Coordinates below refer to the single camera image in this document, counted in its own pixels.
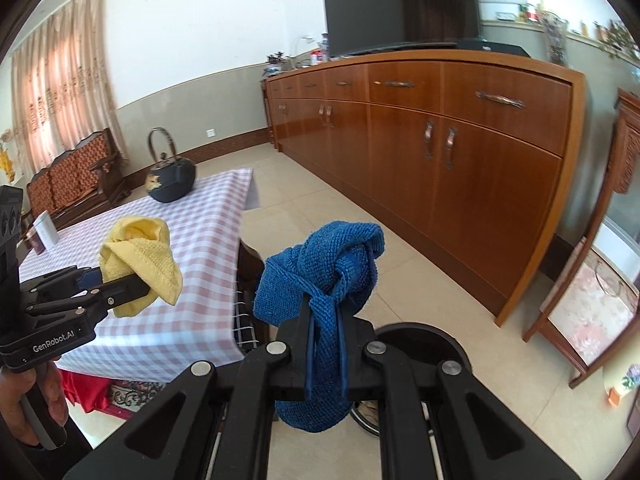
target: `wooden cabinet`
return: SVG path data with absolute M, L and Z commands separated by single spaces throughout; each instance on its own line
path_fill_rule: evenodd
M 506 319 L 566 201 L 584 75 L 505 54 L 425 50 L 327 63 L 268 87 L 285 154 Z
M 451 119 L 443 133 L 428 235 L 508 296 L 546 219 L 561 159 Z
M 373 200 L 427 234 L 440 156 L 442 118 L 371 105 Z

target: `yellow towel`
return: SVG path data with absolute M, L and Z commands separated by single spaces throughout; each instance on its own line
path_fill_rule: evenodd
M 125 216 L 116 222 L 100 249 L 102 281 L 137 274 L 151 288 L 113 309 L 116 317 L 132 317 L 158 296 L 175 305 L 182 291 L 182 273 L 169 247 L 169 228 L 160 218 Z

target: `cast iron teapot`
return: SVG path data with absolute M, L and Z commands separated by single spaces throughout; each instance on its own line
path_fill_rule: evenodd
M 160 132 L 169 143 L 172 156 L 167 158 L 166 153 L 160 154 L 160 160 L 156 157 L 151 137 L 154 132 Z M 146 192 L 158 202 L 168 203 L 185 196 L 193 188 L 196 180 L 196 165 L 192 160 L 175 153 L 174 140 L 164 128 L 154 128 L 146 138 L 149 152 L 155 164 L 146 176 Z

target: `table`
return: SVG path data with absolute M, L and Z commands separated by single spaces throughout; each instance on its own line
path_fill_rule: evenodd
M 197 360 L 216 366 L 240 360 L 232 333 L 239 230 L 242 212 L 258 206 L 253 171 L 227 171 L 197 180 L 176 202 L 141 198 L 60 231 L 50 251 L 32 251 L 20 266 L 22 282 L 72 265 L 96 267 L 117 219 L 151 216 L 167 222 L 182 271 L 175 306 L 158 299 L 135 317 L 110 312 L 96 326 L 95 340 L 64 354 L 58 366 L 98 377 L 169 382 Z

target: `black tv screen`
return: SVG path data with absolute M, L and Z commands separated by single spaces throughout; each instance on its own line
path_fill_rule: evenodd
M 422 44 L 453 44 L 480 33 L 478 0 L 324 0 L 332 57 Z

